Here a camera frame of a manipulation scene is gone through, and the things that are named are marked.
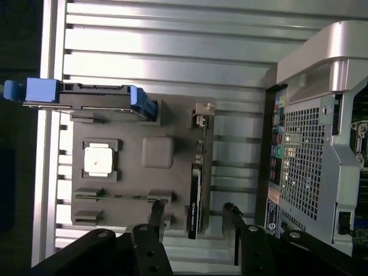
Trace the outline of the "hard disk with blue carrier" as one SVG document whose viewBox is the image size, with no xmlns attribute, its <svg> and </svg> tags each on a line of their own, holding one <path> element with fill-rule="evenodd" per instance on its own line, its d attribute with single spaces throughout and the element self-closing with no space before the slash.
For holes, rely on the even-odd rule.
<svg viewBox="0 0 368 276">
<path fill-rule="evenodd" d="M 158 115 L 157 102 L 134 85 L 84 85 L 42 78 L 28 78 L 24 84 L 6 80 L 3 97 L 37 109 L 127 112 L 144 121 L 155 121 Z"/>
</svg>

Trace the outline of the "silver CPU chip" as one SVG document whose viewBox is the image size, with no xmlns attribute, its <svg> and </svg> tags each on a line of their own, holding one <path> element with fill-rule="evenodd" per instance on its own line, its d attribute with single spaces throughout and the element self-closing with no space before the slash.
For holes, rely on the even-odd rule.
<svg viewBox="0 0 368 276">
<path fill-rule="evenodd" d="M 108 144 L 90 143 L 85 148 L 84 172 L 91 177 L 107 177 L 113 172 L 113 153 Z"/>
</svg>

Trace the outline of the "open black PC case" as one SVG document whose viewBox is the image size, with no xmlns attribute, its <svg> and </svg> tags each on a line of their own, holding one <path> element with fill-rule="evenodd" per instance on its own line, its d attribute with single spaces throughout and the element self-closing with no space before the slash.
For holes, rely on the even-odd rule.
<svg viewBox="0 0 368 276">
<path fill-rule="evenodd" d="M 266 231 L 368 242 L 368 21 L 328 25 L 266 73 Z"/>
</svg>

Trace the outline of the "grey plastic parts rack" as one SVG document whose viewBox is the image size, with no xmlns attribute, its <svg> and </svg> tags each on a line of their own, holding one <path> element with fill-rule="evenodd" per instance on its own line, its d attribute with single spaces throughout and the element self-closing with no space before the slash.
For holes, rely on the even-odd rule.
<svg viewBox="0 0 368 276">
<path fill-rule="evenodd" d="M 190 201 L 191 164 L 196 140 L 190 128 L 196 103 L 208 98 L 156 95 L 155 121 L 142 121 L 133 113 L 92 110 L 72 115 L 71 221 L 89 227 L 126 227 L 145 221 L 154 201 L 86 200 L 77 194 L 141 195 L 164 197 L 164 227 L 186 230 Z M 90 143 L 113 149 L 113 172 L 91 177 L 84 172 L 85 148 Z"/>
</svg>

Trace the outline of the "green RAM stick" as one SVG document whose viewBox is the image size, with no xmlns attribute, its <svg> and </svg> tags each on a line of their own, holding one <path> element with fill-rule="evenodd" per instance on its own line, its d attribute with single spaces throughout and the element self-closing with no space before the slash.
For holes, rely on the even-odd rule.
<svg viewBox="0 0 368 276">
<path fill-rule="evenodd" d="M 97 195 L 86 195 L 86 194 L 77 194 L 75 198 L 78 199 L 86 199 L 86 200 L 143 200 L 143 201 L 156 201 L 162 200 L 167 202 L 168 199 L 164 197 L 154 197 L 148 195 L 110 195 L 110 194 L 97 194 Z"/>
</svg>

